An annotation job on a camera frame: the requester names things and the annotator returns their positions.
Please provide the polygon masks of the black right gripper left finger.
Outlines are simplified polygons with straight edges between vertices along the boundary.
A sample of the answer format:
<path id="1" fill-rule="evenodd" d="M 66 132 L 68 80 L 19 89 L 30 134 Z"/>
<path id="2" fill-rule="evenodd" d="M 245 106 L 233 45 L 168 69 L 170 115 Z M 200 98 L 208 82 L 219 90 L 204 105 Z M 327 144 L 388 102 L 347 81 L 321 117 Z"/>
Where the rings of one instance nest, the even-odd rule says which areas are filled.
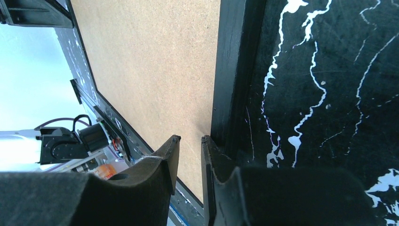
<path id="1" fill-rule="evenodd" d="M 91 173 L 4 172 L 3 226 L 165 226 L 181 137 L 108 180 Z"/>

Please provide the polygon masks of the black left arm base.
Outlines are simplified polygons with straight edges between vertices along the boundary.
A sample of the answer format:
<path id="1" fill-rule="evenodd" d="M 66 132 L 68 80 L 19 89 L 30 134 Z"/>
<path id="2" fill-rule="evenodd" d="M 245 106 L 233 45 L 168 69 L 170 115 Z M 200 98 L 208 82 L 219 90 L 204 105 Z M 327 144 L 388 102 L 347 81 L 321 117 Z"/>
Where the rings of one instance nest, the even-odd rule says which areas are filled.
<path id="1" fill-rule="evenodd" d="M 48 127 L 47 125 L 63 120 L 72 120 L 72 129 Z M 33 129 L 39 132 L 35 136 L 41 142 L 39 164 L 48 165 L 66 163 L 70 160 L 88 158 L 104 148 L 111 148 L 117 158 L 126 162 L 132 160 L 130 149 L 122 133 L 106 118 L 93 124 L 90 117 L 80 114 L 75 118 L 59 118 L 45 122 Z"/>

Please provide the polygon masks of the brown cardboard backing board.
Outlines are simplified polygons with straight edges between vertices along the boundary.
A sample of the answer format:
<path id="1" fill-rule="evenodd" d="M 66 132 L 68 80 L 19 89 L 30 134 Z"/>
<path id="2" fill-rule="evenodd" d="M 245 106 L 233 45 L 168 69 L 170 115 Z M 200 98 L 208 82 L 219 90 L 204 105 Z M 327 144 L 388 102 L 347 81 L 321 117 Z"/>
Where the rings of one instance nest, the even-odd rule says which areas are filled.
<path id="1" fill-rule="evenodd" d="M 153 150 L 181 137 L 178 177 L 202 200 L 218 0 L 73 0 L 98 92 Z"/>

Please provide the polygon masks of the black picture frame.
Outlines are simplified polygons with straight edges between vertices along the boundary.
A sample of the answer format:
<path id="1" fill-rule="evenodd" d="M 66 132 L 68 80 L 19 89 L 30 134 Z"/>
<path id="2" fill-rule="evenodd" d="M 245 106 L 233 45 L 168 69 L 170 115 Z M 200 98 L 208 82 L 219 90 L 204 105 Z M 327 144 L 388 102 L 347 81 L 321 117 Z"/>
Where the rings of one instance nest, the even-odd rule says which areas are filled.
<path id="1" fill-rule="evenodd" d="M 219 24 L 215 60 L 215 80 L 212 103 L 211 129 L 209 136 L 221 148 L 235 148 L 238 144 L 238 130 L 241 125 L 241 113 L 235 113 L 234 100 L 238 97 L 238 87 L 244 82 L 244 67 L 241 60 L 244 58 L 244 49 L 247 46 L 246 35 L 248 33 L 249 15 L 260 15 L 264 11 L 262 0 L 219 0 Z M 72 0 L 68 2 L 72 11 L 73 19 L 78 28 L 78 34 L 82 36 L 77 20 L 72 9 Z M 126 124 L 130 131 L 141 138 L 148 150 L 153 150 L 142 139 L 142 137 L 129 125 L 129 123 L 116 111 L 116 109 L 98 92 L 89 59 L 83 44 L 83 51 L 93 78 L 94 92 L 97 97 L 103 100 L 116 114 L 117 123 Z M 196 203 L 203 203 L 194 193 L 191 192 Z"/>

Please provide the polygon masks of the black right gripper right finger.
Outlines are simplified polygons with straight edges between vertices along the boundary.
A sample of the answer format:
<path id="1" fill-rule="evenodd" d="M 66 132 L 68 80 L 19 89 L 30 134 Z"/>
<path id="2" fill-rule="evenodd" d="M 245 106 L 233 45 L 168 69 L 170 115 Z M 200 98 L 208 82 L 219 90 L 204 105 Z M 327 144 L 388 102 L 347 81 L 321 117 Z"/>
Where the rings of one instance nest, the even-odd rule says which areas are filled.
<path id="1" fill-rule="evenodd" d="M 374 226 L 362 184 L 342 169 L 238 166 L 201 139 L 207 226 Z"/>

